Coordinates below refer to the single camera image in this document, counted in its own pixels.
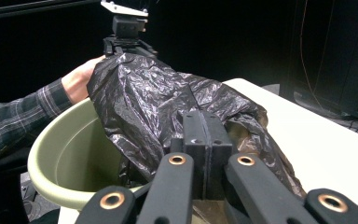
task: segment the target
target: cable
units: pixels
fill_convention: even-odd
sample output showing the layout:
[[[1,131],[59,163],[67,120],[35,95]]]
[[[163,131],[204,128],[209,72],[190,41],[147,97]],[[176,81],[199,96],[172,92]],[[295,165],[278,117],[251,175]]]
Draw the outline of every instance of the cable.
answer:
[[[321,59],[321,63],[319,65],[319,69],[318,69],[318,74],[317,74],[317,78],[319,78],[319,75],[321,73],[322,70],[322,64],[324,62],[324,54],[325,54],[325,49],[326,49],[326,45],[327,45],[327,37],[328,34],[330,32],[330,24],[331,24],[331,20],[333,17],[333,9],[334,9],[334,4],[336,3],[335,0],[333,0],[333,5],[332,5],[332,9],[331,9],[331,13],[330,13],[330,18],[329,18],[329,22],[328,22],[328,29],[327,29],[327,34],[326,34],[326,38],[324,40],[324,50],[323,50],[323,54],[322,54],[322,59]],[[302,18],[302,22],[301,22],[301,30],[300,30],[300,59],[301,59],[301,64],[303,66],[303,70],[304,70],[304,74],[305,74],[305,78],[307,80],[307,84],[308,87],[310,89],[310,93],[312,95],[312,97],[315,99],[316,103],[318,104],[318,106],[322,109],[322,111],[324,111],[324,108],[322,107],[321,103],[319,102],[318,98],[315,95],[315,90],[312,89],[312,86],[310,85],[310,79],[308,77],[308,73],[307,73],[307,68],[305,66],[305,62],[304,62],[304,56],[303,56],[303,31],[304,31],[304,24],[305,24],[305,17],[307,15],[307,6],[308,6],[308,0],[306,0],[305,5],[304,5],[304,14],[303,14],[303,18]]]

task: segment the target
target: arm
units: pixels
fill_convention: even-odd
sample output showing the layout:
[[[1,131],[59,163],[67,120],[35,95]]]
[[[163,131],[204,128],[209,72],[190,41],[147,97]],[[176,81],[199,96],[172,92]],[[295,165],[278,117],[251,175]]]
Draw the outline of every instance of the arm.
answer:
[[[64,110],[88,96],[86,85],[101,58],[90,60],[71,73],[24,98],[0,104],[0,157],[27,147]]]

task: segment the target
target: shirt sleeve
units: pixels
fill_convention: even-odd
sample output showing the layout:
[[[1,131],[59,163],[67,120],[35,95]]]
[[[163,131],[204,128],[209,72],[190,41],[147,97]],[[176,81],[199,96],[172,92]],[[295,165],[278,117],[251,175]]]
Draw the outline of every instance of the shirt sleeve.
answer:
[[[30,146],[71,105],[60,79],[24,98],[0,104],[0,157]]]

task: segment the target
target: white table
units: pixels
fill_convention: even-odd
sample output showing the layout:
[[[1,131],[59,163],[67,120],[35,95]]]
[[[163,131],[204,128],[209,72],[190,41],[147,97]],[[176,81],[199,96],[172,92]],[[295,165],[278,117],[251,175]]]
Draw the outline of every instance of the white table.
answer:
[[[241,79],[225,82],[268,111],[268,132],[292,163],[305,191],[332,189],[358,204],[358,133]],[[59,223],[78,212],[63,208]]]

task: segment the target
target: circular hole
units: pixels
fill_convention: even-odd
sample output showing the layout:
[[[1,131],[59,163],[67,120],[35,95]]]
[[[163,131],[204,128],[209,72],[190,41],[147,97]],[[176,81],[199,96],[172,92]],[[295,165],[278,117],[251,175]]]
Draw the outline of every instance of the circular hole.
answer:
[[[331,199],[331,198],[326,198],[326,199],[324,199],[324,201],[325,201],[326,203],[328,203],[328,204],[334,206],[334,207],[339,207],[339,206],[340,206],[339,202],[337,202],[336,200]]]
[[[170,224],[170,221],[166,217],[158,217],[155,224]]]
[[[174,157],[174,158],[172,158],[172,160],[175,161],[175,162],[181,162],[181,161],[182,161],[182,158],[180,158],[180,157]]]
[[[348,206],[345,204],[345,202],[336,196],[321,194],[319,195],[318,200],[324,207],[332,211],[339,213],[344,213],[348,211]]]
[[[112,205],[112,204],[118,203],[118,200],[119,200],[118,196],[112,195],[112,196],[110,196],[109,198],[106,199],[106,204],[111,204]]]
[[[173,165],[181,165],[186,162],[186,158],[183,156],[171,156],[169,158],[169,162],[170,162],[170,164],[173,164]]]
[[[247,156],[238,157],[238,162],[242,165],[251,166],[255,164],[255,161]]]
[[[201,140],[199,140],[199,139],[191,139],[191,141],[190,142],[192,142],[192,143],[202,143],[202,141]]]
[[[124,194],[121,192],[112,192],[103,196],[100,200],[100,206],[103,209],[114,209],[124,203]]]

